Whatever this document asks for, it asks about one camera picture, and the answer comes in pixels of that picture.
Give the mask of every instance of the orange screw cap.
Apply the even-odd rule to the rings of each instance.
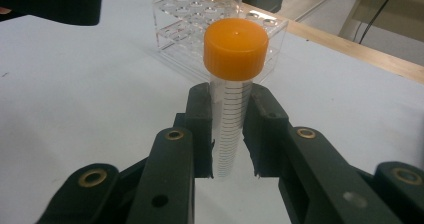
[[[203,62],[214,76],[245,81],[264,66],[268,35],[258,24],[239,18],[212,23],[205,32]]]

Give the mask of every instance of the conical tube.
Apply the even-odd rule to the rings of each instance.
[[[233,167],[252,80],[264,65],[268,36],[248,20],[227,18],[205,33],[204,64],[211,73],[213,174],[226,178]]]

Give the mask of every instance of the white tabletop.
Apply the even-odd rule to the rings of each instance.
[[[196,83],[156,50],[153,0],[103,0],[77,27],[25,16],[0,23],[0,223],[34,223],[66,178],[91,163],[124,170],[184,112]],[[352,165],[424,168],[424,86],[286,34],[266,84],[294,126],[321,131]],[[196,180],[196,223],[289,223],[277,179]]]

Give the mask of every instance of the gray floor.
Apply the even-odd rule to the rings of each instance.
[[[326,0],[298,21],[338,35],[356,0]],[[366,24],[358,30],[362,35]],[[362,43],[365,46],[424,66],[424,43],[396,33],[371,27]]]

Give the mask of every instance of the black cable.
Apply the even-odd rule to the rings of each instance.
[[[374,23],[375,19],[377,19],[377,17],[380,15],[381,11],[384,9],[384,7],[387,5],[387,3],[390,0],[386,0],[383,5],[381,5],[380,9],[378,9],[377,13],[374,15],[374,17],[371,19],[370,23],[368,23],[367,28],[365,29],[364,33],[362,34],[361,40],[359,41],[359,44],[362,44],[362,41],[364,40],[365,35],[368,33],[368,30],[370,29],[370,27],[372,26],[372,24]]]

